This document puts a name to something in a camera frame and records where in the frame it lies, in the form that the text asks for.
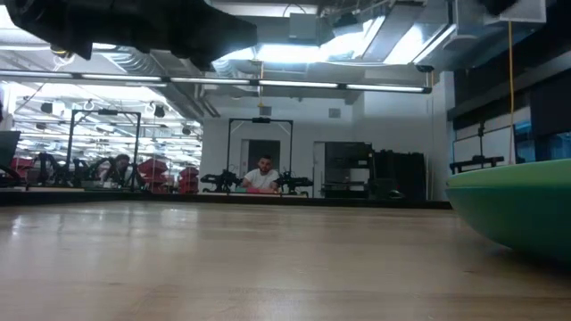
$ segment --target dark hair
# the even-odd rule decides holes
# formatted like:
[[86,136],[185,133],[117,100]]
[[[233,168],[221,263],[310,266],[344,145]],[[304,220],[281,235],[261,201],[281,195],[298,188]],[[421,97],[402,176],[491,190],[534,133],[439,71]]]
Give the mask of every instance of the dark hair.
[[131,158],[128,157],[126,154],[121,154],[115,157],[115,161],[131,161]]

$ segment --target wooden table surface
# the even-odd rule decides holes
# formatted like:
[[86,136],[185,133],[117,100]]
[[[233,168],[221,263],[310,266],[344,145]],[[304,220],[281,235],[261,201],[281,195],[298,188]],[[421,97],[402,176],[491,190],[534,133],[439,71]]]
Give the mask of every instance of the wooden table surface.
[[0,320],[569,320],[570,274],[452,211],[0,209]]

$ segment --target black metal frame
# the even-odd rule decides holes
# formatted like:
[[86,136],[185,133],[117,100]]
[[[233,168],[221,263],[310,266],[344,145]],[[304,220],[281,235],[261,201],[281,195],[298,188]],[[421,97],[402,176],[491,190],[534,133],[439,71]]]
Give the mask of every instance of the black metal frame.
[[[84,116],[83,116],[83,118],[79,119],[78,122],[76,123],[75,115],[77,115],[80,112],[83,113]],[[79,125],[81,123],[81,121],[83,121],[83,119],[85,117],[89,116],[90,114],[92,114],[94,112],[98,113],[99,115],[104,115],[104,116],[117,116],[119,114],[125,115],[125,117],[128,117],[127,115],[137,116],[137,132],[135,134],[135,152],[133,155],[133,162],[131,163],[131,165],[133,166],[133,172],[135,172],[135,169],[137,168],[137,155],[138,155],[138,150],[139,150],[139,135],[141,132],[141,113],[136,112],[136,111],[109,111],[109,110],[100,110],[100,111],[73,110],[73,111],[71,111],[70,139],[68,141],[68,154],[67,154],[66,159],[65,159],[66,171],[70,170],[70,165],[71,165],[71,145],[73,144],[73,130],[77,125]],[[131,181],[131,192],[135,192],[135,179],[133,179]]]
[[251,121],[253,124],[271,124],[273,122],[288,123],[291,127],[289,135],[289,171],[292,171],[292,150],[294,148],[294,121],[286,119],[229,119],[228,120],[228,146],[226,150],[226,170],[230,169],[230,140],[232,138],[232,123],[235,121]]

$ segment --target white t-shirt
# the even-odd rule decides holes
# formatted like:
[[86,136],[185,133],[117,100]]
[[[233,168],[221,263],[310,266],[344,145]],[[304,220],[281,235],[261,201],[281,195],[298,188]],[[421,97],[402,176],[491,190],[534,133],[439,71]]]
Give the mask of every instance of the white t-shirt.
[[279,178],[279,173],[272,169],[266,175],[260,173],[260,169],[255,169],[244,177],[252,183],[255,188],[270,188],[271,184]]

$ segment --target green bowl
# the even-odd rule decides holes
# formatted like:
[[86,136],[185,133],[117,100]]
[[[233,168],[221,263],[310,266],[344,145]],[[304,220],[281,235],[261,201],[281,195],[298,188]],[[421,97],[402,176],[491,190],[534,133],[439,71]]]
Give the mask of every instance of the green bowl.
[[515,251],[571,263],[571,185],[453,187],[446,193],[478,233]]

